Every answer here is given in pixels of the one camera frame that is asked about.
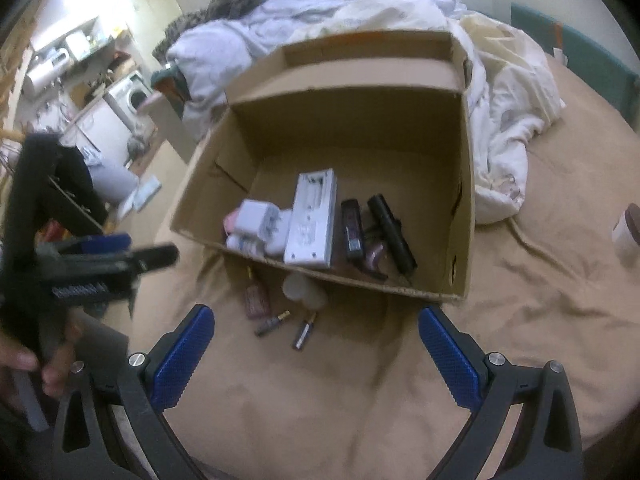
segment box flap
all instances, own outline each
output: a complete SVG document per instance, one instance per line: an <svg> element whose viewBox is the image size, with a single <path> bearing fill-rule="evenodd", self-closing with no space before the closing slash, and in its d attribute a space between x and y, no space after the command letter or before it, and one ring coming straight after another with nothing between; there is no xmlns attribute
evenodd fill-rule
<svg viewBox="0 0 640 480"><path fill-rule="evenodd" d="M443 31L357 32L286 45L226 88L229 104L321 89L435 88L462 93L462 48Z"/></svg>

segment pile of blankets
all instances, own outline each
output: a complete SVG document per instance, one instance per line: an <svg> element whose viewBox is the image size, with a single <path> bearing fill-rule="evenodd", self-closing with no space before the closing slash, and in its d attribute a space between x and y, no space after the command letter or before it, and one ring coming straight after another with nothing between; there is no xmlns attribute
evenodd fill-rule
<svg viewBox="0 0 640 480"><path fill-rule="evenodd" d="M185 126L204 136L225 107L225 86L281 44L385 29L448 30L466 50L476 223L516 214L526 191L527 144L560 117L563 103L540 46L460 0L265 0L238 19L185 30L166 52L191 93Z"/></svg>

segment white cabinet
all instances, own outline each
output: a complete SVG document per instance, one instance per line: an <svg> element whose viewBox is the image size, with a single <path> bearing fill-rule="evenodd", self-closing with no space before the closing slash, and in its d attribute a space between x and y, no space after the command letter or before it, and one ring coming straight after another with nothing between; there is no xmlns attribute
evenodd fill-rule
<svg viewBox="0 0 640 480"><path fill-rule="evenodd" d="M127 141L131 132L104 100L93 105L76 125L109 160L121 165L129 160Z"/></svg>

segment cardboard box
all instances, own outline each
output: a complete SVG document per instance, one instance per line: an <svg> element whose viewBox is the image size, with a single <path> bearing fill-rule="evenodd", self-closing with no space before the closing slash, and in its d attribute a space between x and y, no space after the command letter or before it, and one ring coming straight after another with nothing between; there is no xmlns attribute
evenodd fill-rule
<svg viewBox="0 0 640 480"><path fill-rule="evenodd" d="M332 268L295 269L425 300L463 298L474 232L465 69L447 32L361 32L281 47L226 89L230 108L192 161L172 230L227 251L222 220L243 199L290 208L299 173L333 168L338 210L357 198L364 216L382 193L418 267L410 284L365 276L340 260L336 225Z"/></svg>

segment bolt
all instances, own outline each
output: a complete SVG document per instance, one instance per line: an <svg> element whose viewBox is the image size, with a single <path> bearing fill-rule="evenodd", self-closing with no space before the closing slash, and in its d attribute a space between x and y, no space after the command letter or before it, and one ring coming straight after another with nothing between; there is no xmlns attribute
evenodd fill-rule
<svg viewBox="0 0 640 480"><path fill-rule="evenodd" d="M133 354L129 357L129 364L131 366L140 366L146 360L146 356L144 354Z"/></svg>
<svg viewBox="0 0 640 480"><path fill-rule="evenodd" d="M504 355L498 354L498 352L491 352L489 354L489 362L492 365L502 366L506 361L507 359L505 359Z"/></svg>
<svg viewBox="0 0 640 480"><path fill-rule="evenodd" d="M79 374L82 370L84 370L84 362L76 361L71 365L71 373Z"/></svg>
<svg viewBox="0 0 640 480"><path fill-rule="evenodd" d="M549 368L551 368L556 374L559 374L564 370L564 367L558 361L549 361Z"/></svg>

